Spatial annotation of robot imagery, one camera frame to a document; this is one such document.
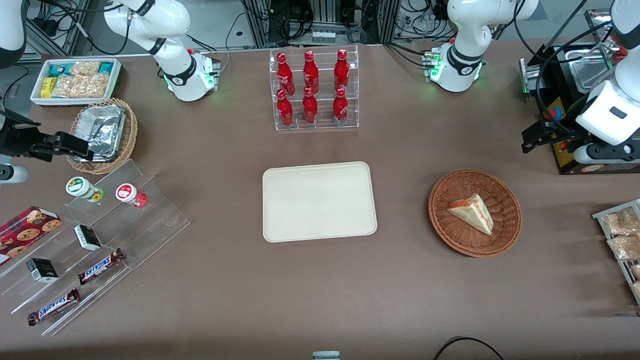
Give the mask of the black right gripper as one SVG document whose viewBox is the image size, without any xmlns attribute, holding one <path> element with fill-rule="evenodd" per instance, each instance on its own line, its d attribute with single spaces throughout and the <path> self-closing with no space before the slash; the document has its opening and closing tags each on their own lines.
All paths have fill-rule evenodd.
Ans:
<svg viewBox="0 0 640 360">
<path fill-rule="evenodd" d="M 1 115 L 4 117 L 0 131 L 2 155 L 53 161 L 53 146 L 48 141 L 50 134 L 40 132 L 39 123 L 14 111 L 2 111 Z M 90 150 L 89 142 L 63 131 L 55 133 L 55 151 L 75 158 L 78 162 L 93 162 L 95 156 Z"/>
</svg>

